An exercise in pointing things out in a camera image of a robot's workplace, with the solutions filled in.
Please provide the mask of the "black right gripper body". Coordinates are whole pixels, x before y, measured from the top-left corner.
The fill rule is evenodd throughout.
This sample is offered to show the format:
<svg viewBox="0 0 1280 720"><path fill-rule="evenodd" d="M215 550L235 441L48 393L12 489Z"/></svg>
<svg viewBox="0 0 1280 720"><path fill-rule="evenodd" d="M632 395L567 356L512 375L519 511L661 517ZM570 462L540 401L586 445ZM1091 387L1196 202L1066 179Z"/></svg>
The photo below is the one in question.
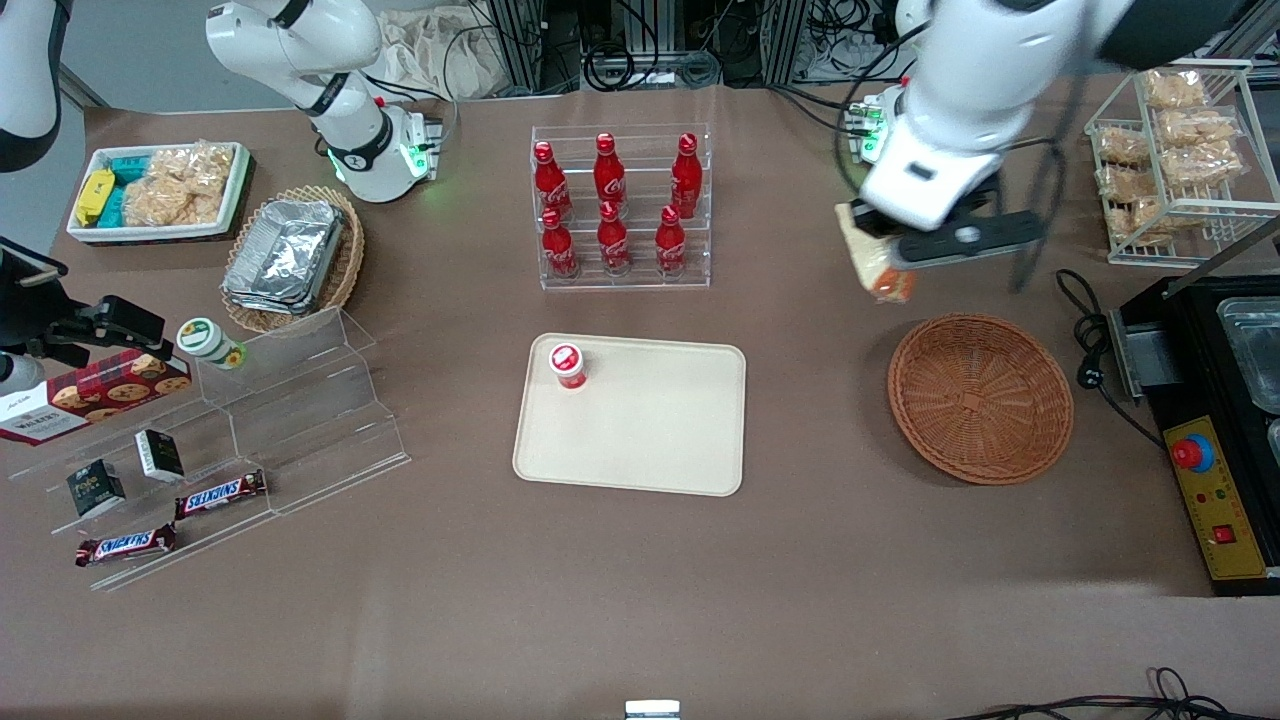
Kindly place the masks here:
<svg viewBox="0 0 1280 720"><path fill-rule="evenodd" d="M58 342L58 323L67 314L61 278L67 265L10 240L3 241L1 347L42 351Z"/></svg>

